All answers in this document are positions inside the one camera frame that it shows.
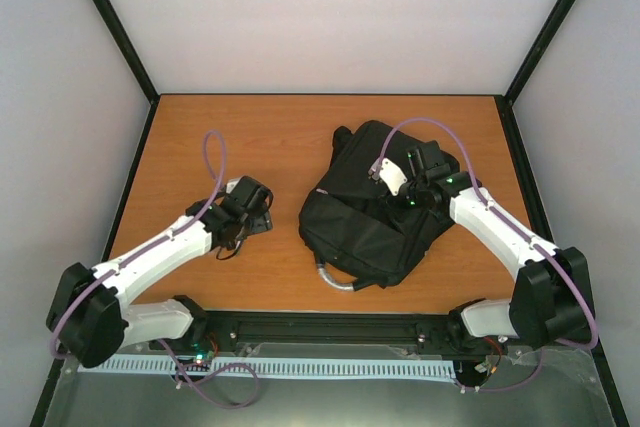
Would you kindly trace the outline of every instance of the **black joint housing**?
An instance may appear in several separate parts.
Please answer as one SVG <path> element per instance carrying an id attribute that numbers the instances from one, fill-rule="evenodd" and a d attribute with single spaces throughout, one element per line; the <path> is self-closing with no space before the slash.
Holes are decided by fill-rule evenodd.
<path id="1" fill-rule="evenodd" d="M 485 299 L 472 300 L 449 311 L 447 316 L 447 337 L 453 350 L 460 353 L 468 353 L 477 348 L 479 339 L 472 336 L 465 327 L 462 320 L 462 311 L 470 305 L 477 304 L 483 300 Z"/>
<path id="2" fill-rule="evenodd" d="M 58 325 L 69 305 L 95 280 L 93 272 L 80 263 L 63 272 L 47 315 L 46 325 L 50 331 Z M 100 285 L 71 314 L 59 339 L 84 367 L 96 367 L 120 348 L 127 325 L 115 293 Z"/>
<path id="3" fill-rule="evenodd" d="M 424 176 L 427 184 L 451 173 L 451 167 L 444 160 L 438 142 L 421 142 L 409 149 L 409 165 L 413 178 Z"/>
<path id="4" fill-rule="evenodd" d="M 558 250 L 554 259 L 569 275 L 595 317 L 587 260 L 578 249 Z M 588 338 L 587 319 L 569 287 L 543 259 L 518 271 L 509 306 L 513 327 L 534 349 L 561 337 Z"/>
<path id="5" fill-rule="evenodd" d="M 272 200 L 267 187 L 251 177 L 241 177 L 231 192 L 222 195 L 220 205 L 212 203 L 200 217 L 212 235 L 211 250 L 220 246 L 233 249 L 242 237 L 271 230 Z M 206 200 L 194 203 L 186 209 L 186 215 L 196 215 L 205 203 Z"/>

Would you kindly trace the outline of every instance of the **white cable carrier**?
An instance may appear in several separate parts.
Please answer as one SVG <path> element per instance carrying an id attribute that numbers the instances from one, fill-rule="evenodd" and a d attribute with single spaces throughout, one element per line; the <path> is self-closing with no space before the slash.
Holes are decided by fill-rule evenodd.
<path id="1" fill-rule="evenodd" d="M 264 379 L 300 380 L 428 380 L 452 382 L 453 362 L 441 360 L 342 360 L 294 358 L 217 357 L 210 367 L 192 366 L 193 376 L 206 375 L 230 363 L 245 363 Z M 104 364 L 78 372 L 105 374 L 173 375 L 176 366 L 166 355 L 116 354 Z M 221 377 L 251 377 L 244 369 L 232 368 Z"/>

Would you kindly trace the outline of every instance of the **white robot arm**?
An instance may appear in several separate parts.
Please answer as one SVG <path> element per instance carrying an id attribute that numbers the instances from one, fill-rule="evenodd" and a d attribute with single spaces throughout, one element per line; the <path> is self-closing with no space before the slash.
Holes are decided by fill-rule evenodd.
<path id="1" fill-rule="evenodd" d="M 407 208 L 427 205 L 469 230 L 500 259 L 515 282 L 511 299 L 473 300 L 449 313 L 454 346 L 463 351 L 478 338 L 496 336 L 519 338 L 538 348 L 584 329 L 583 308 L 548 259 L 552 257 L 564 270 L 593 313 L 582 253 L 575 248 L 561 250 L 534 234 L 498 205 L 487 189 L 474 186 L 469 173 L 451 173 L 443 160 L 429 165 L 426 159 L 433 159 L 434 152 L 440 152 L 435 142 L 409 152 L 410 180 L 386 158 L 378 178 Z"/>
<path id="2" fill-rule="evenodd" d="M 95 367 L 118 349 L 138 342 L 183 339 L 185 345 L 193 345 L 202 340 L 206 314 L 188 297 L 131 304 L 186 262 L 216 248 L 235 255 L 247 236 L 271 230 L 273 195 L 262 184 L 241 177 L 229 182 L 221 197 L 220 204 L 213 203 L 195 222 L 204 201 L 193 204 L 169 228 L 126 254 L 91 269 L 77 263 L 64 271 L 47 316 L 51 331 L 96 279 L 115 272 L 87 295 L 60 330 L 60 342 L 84 367 Z"/>

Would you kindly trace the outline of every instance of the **black frame edge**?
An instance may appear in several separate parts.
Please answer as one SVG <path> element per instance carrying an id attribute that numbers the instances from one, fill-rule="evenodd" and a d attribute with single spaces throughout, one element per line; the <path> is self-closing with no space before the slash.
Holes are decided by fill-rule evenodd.
<path id="1" fill-rule="evenodd" d="M 131 72 L 134 77 L 138 81 L 140 88 L 144 92 L 144 95 L 149 100 L 149 103 L 157 102 L 159 100 L 158 92 L 156 91 L 153 83 L 151 82 L 151 78 L 147 74 L 144 65 L 142 65 L 142 61 L 138 56 L 136 49 L 133 47 L 127 32 L 124 30 L 122 22 L 118 18 L 118 14 L 116 13 L 113 5 L 111 5 L 110 0 L 92 0 L 102 20 L 105 25 L 111 32 L 113 39 L 115 40 L 120 52 L 129 65 Z"/>
<path id="2" fill-rule="evenodd" d="M 142 158 L 142 153 L 144 152 L 144 147 L 147 143 L 149 132 L 151 131 L 151 125 L 153 124 L 153 119 L 155 118 L 156 112 L 158 110 L 158 103 L 159 100 L 153 102 L 149 106 L 149 112 L 147 113 L 147 118 L 145 120 L 144 127 L 142 128 L 140 141 L 138 142 L 136 152 L 133 156 L 133 162 L 131 162 L 131 168 L 129 169 L 129 173 L 127 174 L 127 180 L 125 182 L 120 201 L 118 202 L 116 215 L 113 219 L 113 223 L 111 224 L 109 236 L 107 237 L 107 242 L 102 253 L 102 262 L 108 260 L 109 256 L 111 255 L 113 242 L 115 241 L 116 233 L 118 232 L 118 227 L 120 226 L 120 221 L 122 220 L 122 214 L 124 213 L 125 206 L 127 205 L 131 187 L 133 186 L 133 179 L 135 178 L 138 166 L 140 165 L 140 159 Z M 49 375 L 47 376 L 47 380 L 44 384 L 44 387 L 42 388 L 40 398 L 38 399 L 38 403 L 36 404 L 36 409 L 33 413 L 33 417 L 31 418 L 31 423 L 29 424 L 30 427 L 42 427 L 44 425 L 47 419 L 47 414 L 49 412 L 49 406 L 53 401 L 53 396 L 55 394 L 58 380 L 60 379 L 60 373 L 62 371 L 63 364 L 64 360 L 53 361 L 51 369 L 49 370 Z"/>
<path id="3" fill-rule="evenodd" d="M 556 1 L 556 4 L 553 6 L 553 9 L 551 9 L 551 13 L 547 17 L 542 29 L 540 29 L 540 33 L 533 42 L 533 45 L 524 58 L 516 76 L 513 78 L 511 85 L 507 89 L 505 97 L 508 105 L 515 104 L 516 99 L 522 92 L 522 89 L 524 89 L 525 84 L 531 77 L 531 74 L 533 74 L 538 62 L 540 62 L 544 52 L 547 50 L 547 47 L 549 47 L 549 44 L 556 35 L 556 32 L 558 32 L 558 29 L 560 29 L 562 22 L 571 10 L 575 1 L 576 0 Z"/>
<path id="4" fill-rule="evenodd" d="M 272 97 L 302 97 L 302 96 L 322 96 L 322 97 L 495 97 L 501 94 L 397 94 L 385 92 L 358 93 L 358 92 L 163 92 L 162 95 L 172 96 L 267 96 Z"/>
<path id="5" fill-rule="evenodd" d="M 531 170 L 529 157 L 522 142 L 522 136 L 520 135 L 520 129 L 518 128 L 518 123 L 513 113 L 513 107 L 508 104 L 506 98 L 502 95 L 496 95 L 495 102 L 498 108 L 500 122 L 502 123 L 504 137 L 509 147 L 509 153 L 511 154 L 511 161 L 516 171 L 518 184 L 520 185 L 520 192 L 522 193 L 524 205 L 527 209 L 527 216 L 529 217 L 529 222 L 531 222 L 531 228 L 536 234 L 552 241 L 553 236 L 551 234 L 551 228 L 549 227 L 549 221 L 544 212 L 540 192 L 538 192 L 538 186 L 533 177 L 533 171 Z"/>
<path id="6" fill-rule="evenodd" d="M 622 405 L 618 388 L 613 380 L 613 375 L 609 368 L 609 362 L 607 361 L 607 356 L 604 354 L 604 350 L 602 350 L 602 346 L 596 347 L 596 351 L 593 353 L 593 362 L 596 365 L 602 389 L 607 397 L 613 421 L 618 427 L 629 427 L 629 419 L 624 411 L 624 406 Z"/>
<path id="7" fill-rule="evenodd" d="M 131 162 L 129 173 L 127 174 L 127 180 L 124 184 L 122 195 L 120 196 L 118 209 L 116 210 L 116 215 L 113 219 L 113 223 L 111 224 L 111 230 L 109 231 L 109 236 L 107 237 L 107 242 L 104 246 L 104 251 L 102 253 L 102 262 L 109 260 L 109 256 L 111 255 L 111 249 L 113 248 L 113 243 L 116 240 L 116 234 L 118 233 L 118 228 L 120 227 L 120 221 L 122 220 L 122 215 L 124 214 L 124 209 L 127 205 L 127 200 L 129 200 L 129 194 L 131 193 L 131 187 L 133 186 L 133 179 L 135 178 L 136 172 L 138 171 L 138 166 L 140 165 L 140 160 L 142 159 L 142 153 L 144 152 L 144 147 L 145 145 L 147 145 L 147 139 L 149 138 L 149 132 L 151 132 L 153 119 L 155 118 L 156 112 L 158 111 L 159 102 L 160 100 L 158 99 L 158 101 L 151 104 L 151 106 L 149 107 L 149 112 L 147 113 L 147 118 L 144 121 L 142 134 L 140 134 L 140 140 L 138 141 L 138 147 L 136 147 L 136 152 L 133 156 L 133 161 Z"/>
<path id="8" fill-rule="evenodd" d="M 518 123 L 513 112 L 513 106 L 509 105 L 507 99 L 502 95 L 497 95 L 495 101 L 507 146 L 511 154 L 513 167 L 516 171 L 516 177 L 518 178 L 518 184 L 520 185 L 520 191 L 522 192 L 524 205 L 527 209 L 527 216 L 529 217 L 529 222 L 531 222 L 531 228 L 536 234 L 549 241 L 553 241 L 551 228 L 549 227 L 544 206 L 542 205 L 542 199 L 540 198 L 533 171 L 531 170 L 529 157 L 522 142 L 520 129 L 518 128 Z M 629 421 L 624 411 L 622 401 L 620 400 L 613 376 L 611 375 L 609 363 L 607 362 L 602 344 L 598 344 L 594 349 L 593 361 L 616 425 L 618 427 L 627 427 Z"/>
<path id="9" fill-rule="evenodd" d="M 30 427 L 42 427 L 44 425 L 47 414 L 49 413 L 51 401 L 53 400 L 53 394 L 56 391 L 56 386 L 60 379 L 63 364 L 64 360 L 56 359 L 53 361 L 51 369 L 49 369 L 49 375 L 47 375 L 47 380 L 42 388 L 42 393 L 36 404 L 36 409 L 33 412 L 33 417 L 31 417 Z"/>

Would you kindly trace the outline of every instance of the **lavender cable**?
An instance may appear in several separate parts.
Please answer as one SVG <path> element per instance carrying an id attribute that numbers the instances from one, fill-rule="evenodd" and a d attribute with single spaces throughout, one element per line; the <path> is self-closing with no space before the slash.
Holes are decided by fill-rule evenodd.
<path id="1" fill-rule="evenodd" d="M 243 364 L 243 363 L 240 363 L 240 362 L 233 362 L 231 364 L 225 365 L 224 367 L 221 367 L 221 368 L 215 370 L 214 372 L 211 372 L 206 377 L 203 377 L 202 379 L 199 379 L 199 380 L 194 382 L 191 379 L 191 377 L 189 377 L 189 374 L 187 373 L 186 369 L 182 365 L 182 362 L 180 362 L 180 360 L 176 356 L 175 352 L 173 350 L 171 350 L 171 347 L 169 347 L 169 345 L 162 339 L 158 339 L 158 343 L 165 348 L 165 350 L 169 354 L 169 357 L 171 357 L 173 362 L 176 364 L 176 367 L 178 368 L 178 371 L 184 377 L 184 379 L 186 380 L 187 384 L 189 384 L 189 387 L 191 387 L 200 397 L 202 397 L 204 400 L 206 400 L 210 404 L 213 404 L 216 407 L 219 407 L 221 409 L 235 410 L 235 409 L 242 409 L 243 407 L 247 407 L 247 406 L 251 405 L 253 402 L 255 402 L 255 400 L 257 399 L 258 393 L 260 391 L 260 380 L 258 379 L 258 374 L 256 374 L 256 371 L 253 370 L 253 368 L 249 364 Z M 253 392 L 251 393 L 251 396 L 247 400 L 245 400 L 244 402 L 240 402 L 238 404 L 224 404 L 222 402 L 218 402 L 217 400 L 213 400 L 212 398 L 208 397 L 202 391 L 202 389 L 200 389 L 200 387 L 198 387 L 199 384 L 204 384 L 205 382 L 208 382 L 208 381 L 214 379 L 216 376 L 218 376 L 222 372 L 225 372 L 227 370 L 233 369 L 235 367 L 239 367 L 239 368 L 242 368 L 242 369 L 246 370 L 247 372 L 249 372 L 251 374 L 251 377 L 253 377 L 253 384 L 254 384 Z"/>
<path id="2" fill-rule="evenodd" d="M 215 172 L 213 171 L 213 168 L 211 167 L 211 164 L 209 162 L 209 156 L 207 155 L 207 144 L 209 142 L 209 138 L 212 135 L 215 135 L 218 138 L 218 140 L 220 141 L 220 150 L 221 150 L 220 156 L 221 156 L 221 159 L 220 159 L 220 175 L 218 175 L 218 176 L 216 176 Z M 182 227 L 176 229 L 173 232 L 173 235 L 178 235 L 178 234 L 184 232 L 189 227 L 191 227 L 195 222 L 200 220 L 200 218 L 204 215 L 204 213 L 207 211 L 207 209 L 211 206 L 211 204 L 213 203 L 213 201 L 216 198 L 216 195 L 218 194 L 218 191 L 220 190 L 220 186 L 222 184 L 222 179 L 224 177 L 224 171 L 225 171 L 226 164 L 227 164 L 227 147 L 226 147 L 226 145 L 224 143 L 224 139 L 222 138 L 222 134 L 220 134 L 220 132 L 218 132 L 217 130 L 210 130 L 209 132 L 207 132 L 205 134 L 203 142 L 202 142 L 202 152 L 203 152 L 203 157 L 204 157 L 205 163 L 207 164 L 207 170 L 209 171 L 211 176 L 214 178 L 214 180 L 216 180 L 215 187 L 213 189 L 213 192 L 211 193 L 211 196 L 207 199 L 207 201 L 202 206 L 200 211 L 196 215 L 194 215 L 191 218 L 191 220 L 189 220 L 186 224 L 184 224 Z M 160 237 L 160 238 L 154 240 L 150 244 L 145 245 L 143 248 L 141 248 L 137 252 L 131 254 L 129 257 L 127 257 L 122 262 L 120 262 L 120 264 L 119 264 L 120 269 L 125 268 L 128 264 L 133 262 L 135 259 L 139 258 L 141 255 L 146 254 L 151 249 L 154 249 L 155 247 L 157 247 L 158 245 L 162 244 L 163 242 L 166 242 L 167 240 L 169 240 L 169 236 L 165 235 L 163 237 Z M 60 337 L 60 332 L 62 332 L 62 329 L 64 328 L 65 324 L 67 323 L 67 321 L 69 320 L 69 318 L 71 317 L 73 312 L 82 303 L 82 301 L 85 300 L 89 296 L 89 294 L 91 294 L 91 292 L 93 292 L 95 289 L 97 289 L 98 286 L 102 285 L 102 283 L 105 280 L 107 280 L 109 277 L 111 277 L 112 275 L 115 275 L 115 274 L 116 274 L 115 270 L 110 270 L 110 271 L 106 272 L 100 278 L 98 278 L 95 281 L 93 281 L 85 290 L 82 291 L 82 293 L 80 293 L 80 295 L 78 295 L 78 297 L 71 303 L 71 305 L 69 305 L 69 307 L 67 307 L 67 310 L 65 310 L 64 314 L 62 314 L 62 316 L 60 317 L 60 320 L 56 324 L 56 327 L 53 329 L 53 332 L 51 333 L 51 338 L 49 339 L 49 352 L 51 353 L 51 355 L 53 357 L 55 357 L 56 359 L 65 359 L 65 358 L 69 357 L 69 355 L 60 354 L 58 352 L 58 338 Z"/>
<path id="3" fill-rule="evenodd" d="M 538 357 L 538 365 L 536 365 L 536 368 L 533 372 L 531 372 L 531 374 L 529 374 L 529 376 L 524 379 L 521 380 L 518 383 L 515 383 L 513 385 L 508 385 L 507 387 L 480 387 L 480 389 L 478 390 L 478 392 L 487 392 L 489 394 L 498 394 L 501 392 L 509 392 L 511 390 L 515 390 L 515 389 L 519 389 L 520 387 L 524 387 L 525 385 L 527 385 L 528 383 L 532 382 L 536 377 L 538 377 L 538 375 L 540 375 L 540 372 L 542 371 L 542 359 L 544 357 L 544 349 L 540 349 L 540 356 Z M 460 382 L 458 382 L 457 380 L 454 381 L 454 383 L 460 387 L 461 389 L 464 387 L 469 388 L 470 386 L 465 386 L 462 385 Z"/>
<path id="4" fill-rule="evenodd" d="M 69 354 L 61 354 L 60 352 L 58 352 L 58 337 L 60 337 L 60 332 L 62 332 L 62 328 L 65 326 L 65 324 L 69 320 L 69 317 L 71 317 L 71 314 L 73 314 L 73 312 L 84 301 L 84 299 L 86 299 L 89 296 L 89 294 L 91 294 L 91 292 L 96 290 L 98 286 L 102 285 L 102 283 L 105 280 L 107 280 L 112 275 L 115 275 L 115 273 L 116 273 L 115 270 L 110 270 L 106 274 L 94 280 L 89 285 L 89 287 L 84 289 L 80 293 L 80 295 L 78 295 L 78 297 L 76 297 L 75 300 L 71 302 L 71 305 L 69 305 L 67 310 L 65 310 L 64 314 L 62 314 L 62 317 L 60 317 L 60 320 L 58 320 L 56 327 L 53 329 L 53 332 L 51 333 L 51 338 L 49 339 L 49 352 L 54 358 L 67 359 L 70 357 Z"/>
<path id="5" fill-rule="evenodd" d="M 451 136 L 451 138 L 458 144 L 458 148 L 462 152 L 462 156 L 464 157 L 465 164 L 467 164 L 467 170 L 469 171 L 469 177 L 471 177 L 471 184 L 473 185 L 473 190 L 478 196 L 478 199 L 493 212 L 502 222 L 504 222 L 511 230 L 513 230 L 516 234 L 518 234 L 525 242 L 529 243 L 531 247 L 533 247 L 536 251 L 538 251 L 554 268 L 554 270 L 558 273 L 558 275 L 562 278 L 562 280 L 567 284 L 571 293 L 575 296 L 578 305 L 582 309 L 584 316 L 587 319 L 587 324 L 589 324 L 589 329 L 591 330 L 591 340 L 587 344 L 580 344 L 577 342 L 573 342 L 567 339 L 557 339 L 557 342 L 563 345 L 567 345 L 569 347 L 574 347 L 578 349 L 591 350 L 596 345 L 598 345 L 598 326 L 596 325 L 595 318 L 587 305 L 587 302 L 584 300 L 584 297 L 573 283 L 569 275 L 564 271 L 562 266 L 553 258 L 553 255 L 544 250 L 540 245 L 533 242 L 534 238 L 524 232 L 520 227 L 518 227 L 515 223 L 511 221 L 506 215 L 496 209 L 494 206 L 489 205 L 489 200 L 482 194 L 480 187 L 478 186 L 478 180 L 476 179 L 475 173 L 473 171 L 473 167 L 471 165 L 471 159 L 469 158 L 469 154 L 467 153 L 467 149 L 465 149 L 464 144 L 460 140 L 460 138 L 455 134 L 453 130 L 447 127 L 442 122 L 430 119 L 429 117 L 414 117 L 411 119 L 404 120 L 396 125 L 387 138 L 384 140 L 384 144 L 382 145 L 382 150 L 380 151 L 380 157 L 378 158 L 378 167 L 376 169 L 376 176 L 380 173 L 380 169 L 382 167 L 382 160 L 384 159 L 384 154 L 387 151 L 387 147 L 389 147 L 389 143 L 391 142 L 391 138 L 393 135 L 403 126 L 407 124 L 411 124 L 413 122 L 427 122 L 429 124 L 437 125 L 441 129 L 443 129 L 447 134 Z"/>

